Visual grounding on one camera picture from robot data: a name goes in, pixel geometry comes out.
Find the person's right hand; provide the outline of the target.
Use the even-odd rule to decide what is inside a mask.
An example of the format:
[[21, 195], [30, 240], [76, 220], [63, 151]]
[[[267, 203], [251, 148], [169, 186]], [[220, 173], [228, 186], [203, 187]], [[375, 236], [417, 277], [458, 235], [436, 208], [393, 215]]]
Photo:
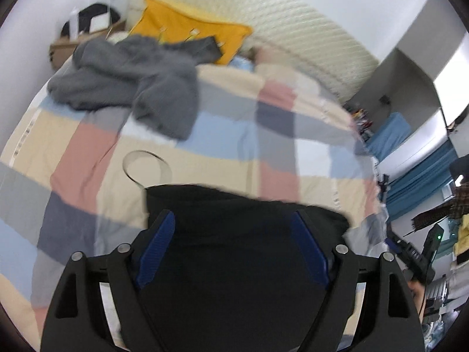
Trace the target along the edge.
[[418, 280], [409, 280], [407, 282], [416, 309], [419, 310], [425, 300], [425, 286], [423, 286]]

